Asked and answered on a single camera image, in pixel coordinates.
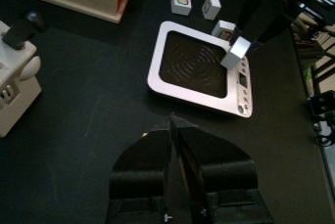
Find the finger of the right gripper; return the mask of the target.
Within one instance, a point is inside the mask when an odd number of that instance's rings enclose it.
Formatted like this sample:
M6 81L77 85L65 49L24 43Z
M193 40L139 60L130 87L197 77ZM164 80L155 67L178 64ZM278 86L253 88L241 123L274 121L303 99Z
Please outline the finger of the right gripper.
M274 20L270 22L266 30L257 37L256 42L264 44L269 39L277 36L290 26L304 8L304 3L289 2Z
M245 27L252 19L252 16L253 16L256 10L258 9L262 1L264 0L245 0L240 15L238 15L238 19L236 22L234 31L231 34L231 39L230 39L231 42L234 42L237 40L237 38L241 36L242 31L244 31L244 29L245 29Z

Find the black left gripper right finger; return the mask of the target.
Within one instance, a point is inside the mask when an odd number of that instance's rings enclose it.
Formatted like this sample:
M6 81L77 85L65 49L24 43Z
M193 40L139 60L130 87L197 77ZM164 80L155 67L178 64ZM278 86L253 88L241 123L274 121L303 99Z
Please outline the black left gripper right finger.
M175 224L273 224L250 156L229 141L170 117L170 165L182 183L169 209Z

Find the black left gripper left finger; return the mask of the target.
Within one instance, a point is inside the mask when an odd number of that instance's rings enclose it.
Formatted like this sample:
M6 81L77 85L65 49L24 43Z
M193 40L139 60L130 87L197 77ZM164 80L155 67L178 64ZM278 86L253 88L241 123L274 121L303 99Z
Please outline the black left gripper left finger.
M104 224L164 224L169 132L150 131L119 155L110 177Z

